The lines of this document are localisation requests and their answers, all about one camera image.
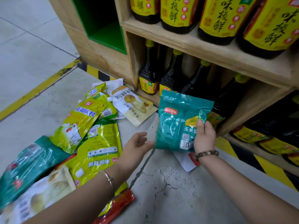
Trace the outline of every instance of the wooden shelf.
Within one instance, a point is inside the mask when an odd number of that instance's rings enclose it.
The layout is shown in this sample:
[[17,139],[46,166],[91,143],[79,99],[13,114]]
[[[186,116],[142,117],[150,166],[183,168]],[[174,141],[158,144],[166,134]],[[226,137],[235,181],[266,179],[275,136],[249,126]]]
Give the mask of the wooden shelf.
[[292,56],[288,51],[274,60],[264,60],[244,53],[235,41],[228,46],[219,46],[200,40],[197,36],[197,26],[189,34],[178,35],[164,30],[161,23],[145,24],[132,16],[121,25],[124,30],[133,34],[280,88],[289,89],[299,84],[299,79],[292,75]]
[[270,153],[267,153],[267,152],[261,150],[260,148],[258,148],[255,144],[247,144],[247,143],[240,142],[237,139],[230,136],[229,134],[226,134],[222,137],[224,139],[234,143],[235,145],[240,146],[246,150],[249,150],[252,153],[258,155],[259,157],[262,157],[263,159],[273,163],[274,165],[299,177],[299,168],[295,167],[294,165],[289,164],[281,156],[272,155]]
[[144,92],[140,85],[139,85],[139,89],[137,92],[135,92],[138,96],[152,102],[153,104],[159,106],[160,104],[160,95],[159,95],[159,91],[155,94],[155,95],[149,95],[146,92]]

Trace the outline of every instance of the person's right hand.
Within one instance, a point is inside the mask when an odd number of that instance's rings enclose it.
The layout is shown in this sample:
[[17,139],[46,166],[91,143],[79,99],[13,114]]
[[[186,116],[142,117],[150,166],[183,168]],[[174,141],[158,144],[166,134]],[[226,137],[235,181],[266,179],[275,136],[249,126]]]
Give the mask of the person's right hand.
[[196,137],[194,139],[194,150],[196,153],[214,150],[216,132],[209,121],[205,125],[201,119],[196,122]]

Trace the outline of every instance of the yellow and black hazard stripe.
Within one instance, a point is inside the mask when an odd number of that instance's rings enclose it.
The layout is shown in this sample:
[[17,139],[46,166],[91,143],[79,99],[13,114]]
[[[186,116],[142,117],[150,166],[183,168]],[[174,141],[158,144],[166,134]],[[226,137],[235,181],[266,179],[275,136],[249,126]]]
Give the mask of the yellow and black hazard stripe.
[[[81,60],[80,63],[77,64],[77,67],[82,69],[83,71],[87,72],[88,74],[92,75],[93,77],[101,80],[101,81],[110,81],[110,80],[115,80],[114,77],[111,77],[109,75],[107,75],[106,73],[96,69],[95,67],[87,64],[84,60]],[[154,104],[150,101],[148,101],[147,99],[144,99],[143,97],[139,96],[141,99],[145,100],[146,102],[148,102],[149,104],[158,107],[157,104]]]
[[60,69],[58,72],[56,72],[54,75],[43,81],[41,84],[39,84],[37,87],[35,87],[33,90],[13,102],[11,105],[9,105],[6,109],[2,110],[0,112],[0,121],[4,120],[6,117],[8,117],[10,114],[17,111],[20,107],[28,103],[30,100],[32,100],[34,97],[39,95],[41,92],[43,92],[45,89],[47,89],[49,86],[53,85],[55,82],[60,80],[62,77],[67,75],[72,69],[74,69],[77,63],[80,62],[80,57],[76,60],[72,61],[68,65],[66,65],[64,68]]
[[235,145],[222,137],[216,139],[215,146],[290,188],[299,191],[299,177],[296,175],[285,171],[256,154],[253,154],[251,151]]

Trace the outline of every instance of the shelf compartment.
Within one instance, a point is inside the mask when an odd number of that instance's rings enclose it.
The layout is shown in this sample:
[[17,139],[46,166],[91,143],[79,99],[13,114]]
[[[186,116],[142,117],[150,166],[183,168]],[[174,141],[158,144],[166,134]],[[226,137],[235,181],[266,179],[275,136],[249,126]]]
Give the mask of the shelf compartment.
[[72,1],[90,40],[127,54],[114,0]]
[[258,148],[255,144],[248,144],[248,143],[240,142],[239,140],[233,138],[229,134],[226,134],[222,137],[224,139],[230,141],[231,143],[233,143],[241,148],[244,148],[244,149],[252,152],[253,154],[258,155],[259,157],[271,162],[272,164],[299,177],[299,168],[286,162],[281,156],[269,154],[269,153],[261,150],[260,148]]
[[289,51],[273,60],[264,60],[244,53],[235,41],[228,46],[219,46],[200,40],[197,26],[189,34],[179,35],[163,29],[161,23],[149,25],[132,16],[122,26],[133,34],[280,88],[289,89],[299,84],[299,79],[292,74],[292,55]]

